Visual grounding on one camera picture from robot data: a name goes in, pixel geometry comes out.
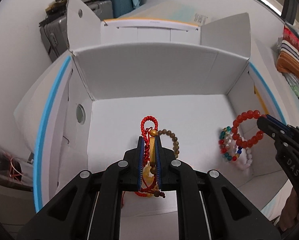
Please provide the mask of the person's right hand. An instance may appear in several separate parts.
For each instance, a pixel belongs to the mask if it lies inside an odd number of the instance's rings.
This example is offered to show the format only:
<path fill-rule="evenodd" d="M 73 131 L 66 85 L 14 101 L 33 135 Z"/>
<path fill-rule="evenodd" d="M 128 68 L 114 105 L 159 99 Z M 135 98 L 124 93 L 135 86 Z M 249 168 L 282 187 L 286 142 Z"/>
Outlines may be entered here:
<path fill-rule="evenodd" d="M 299 202 L 298 196 L 294 188 L 291 190 L 290 196 L 287 198 L 285 206 L 281 212 L 278 222 L 279 228 L 284 232 L 292 228 L 299 220 Z"/>

